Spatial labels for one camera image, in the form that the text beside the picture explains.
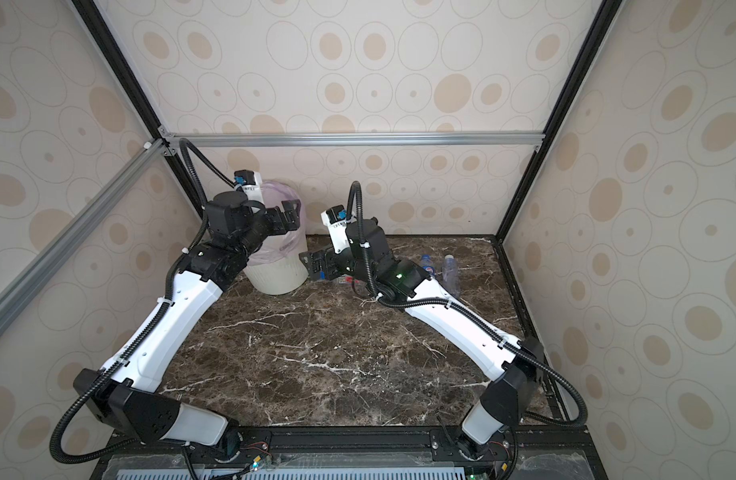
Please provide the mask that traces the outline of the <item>small Pepsi water bottle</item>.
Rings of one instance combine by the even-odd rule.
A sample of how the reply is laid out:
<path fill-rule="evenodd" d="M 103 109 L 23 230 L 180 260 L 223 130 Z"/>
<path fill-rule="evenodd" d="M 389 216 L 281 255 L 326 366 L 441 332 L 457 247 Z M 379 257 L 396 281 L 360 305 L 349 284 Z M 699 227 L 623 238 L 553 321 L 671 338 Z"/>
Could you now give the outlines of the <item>small Pepsi water bottle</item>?
<path fill-rule="evenodd" d="M 432 261 L 432 258 L 430 255 L 423 255 L 421 257 L 421 267 L 432 277 L 436 276 L 436 269 L 434 266 L 434 262 Z"/>

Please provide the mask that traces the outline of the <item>clear bottle pale label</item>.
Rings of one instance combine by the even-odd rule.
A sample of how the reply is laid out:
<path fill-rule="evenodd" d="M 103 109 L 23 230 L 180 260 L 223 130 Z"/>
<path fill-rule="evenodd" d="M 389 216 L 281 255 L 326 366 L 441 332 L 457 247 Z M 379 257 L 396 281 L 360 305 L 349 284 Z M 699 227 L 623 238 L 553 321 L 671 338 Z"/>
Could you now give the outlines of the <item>clear bottle pale label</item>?
<path fill-rule="evenodd" d="M 459 298 L 461 294 L 459 266 L 457 259 L 452 254 L 447 254 L 444 257 L 442 280 L 446 291 L 451 296 Z"/>

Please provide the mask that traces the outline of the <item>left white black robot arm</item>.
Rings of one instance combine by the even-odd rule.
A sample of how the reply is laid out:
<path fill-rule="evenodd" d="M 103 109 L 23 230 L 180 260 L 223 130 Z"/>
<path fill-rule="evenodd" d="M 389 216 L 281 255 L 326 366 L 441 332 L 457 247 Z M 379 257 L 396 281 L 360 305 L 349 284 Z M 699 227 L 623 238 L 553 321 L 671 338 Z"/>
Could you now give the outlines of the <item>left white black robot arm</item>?
<path fill-rule="evenodd" d="M 230 455 L 239 440 L 228 418 L 158 394 L 162 377 L 200 318 L 250 256 L 272 236 L 300 227 L 301 203 L 267 207 L 241 191 L 227 191 L 205 205 L 196 242 L 174 262 L 166 290 L 134 336 L 97 371 L 84 369 L 74 387 L 78 399 L 63 416 L 67 426 L 81 408 L 134 440 L 214 447 Z"/>

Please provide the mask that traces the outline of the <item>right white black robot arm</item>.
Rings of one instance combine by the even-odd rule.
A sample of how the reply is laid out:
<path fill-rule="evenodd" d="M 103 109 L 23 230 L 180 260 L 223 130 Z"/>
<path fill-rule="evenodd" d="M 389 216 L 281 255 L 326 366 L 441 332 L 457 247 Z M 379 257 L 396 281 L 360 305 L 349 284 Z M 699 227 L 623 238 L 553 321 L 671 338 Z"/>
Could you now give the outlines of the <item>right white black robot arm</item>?
<path fill-rule="evenodd" d="M 364 222 L 367 239 L 361 242 L 356 219 L 332 219 L 327 213 L 321 217 L 331 246 L 301 256 L 312 279 L 348 275 L 365 282 L 381 305 L 433 328 L 490 380 L 460 424 L 461 444 L 479 448 L 494 434 L 518 426 L 540 382 L 540 343 L 534 338 L 522 341 L 498 329 L 446 291 L 423 267 L 396 258 L 375 220 Z"/>

